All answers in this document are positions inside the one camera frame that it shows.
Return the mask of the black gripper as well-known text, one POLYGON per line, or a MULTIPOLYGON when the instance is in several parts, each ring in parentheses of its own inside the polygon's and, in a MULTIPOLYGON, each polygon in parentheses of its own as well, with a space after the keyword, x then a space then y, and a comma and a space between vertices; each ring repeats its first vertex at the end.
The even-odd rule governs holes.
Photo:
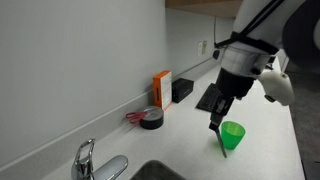
POLYGON ((235 98, 242 99, 251 89, 254 78, 243 77, 229 73, 221 68, 216 87, 219 90, 210 116, 209 128, 216 131, 223 118, 227 115, 235 98))

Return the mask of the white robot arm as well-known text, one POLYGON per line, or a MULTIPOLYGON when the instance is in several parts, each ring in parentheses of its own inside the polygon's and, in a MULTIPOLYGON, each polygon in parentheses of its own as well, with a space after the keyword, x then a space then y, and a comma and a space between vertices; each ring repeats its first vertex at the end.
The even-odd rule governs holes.
POLYGON ((287 106, 294 101, 289 77, 265 67, 283 50, 296 65, 320 68, 320 0, 243 0, 230 38, 215 45, 221 60, 216 81, 220 91, 209 128, 217 130, 236 99, 245 97, 258 80, 265 98, 287 106))

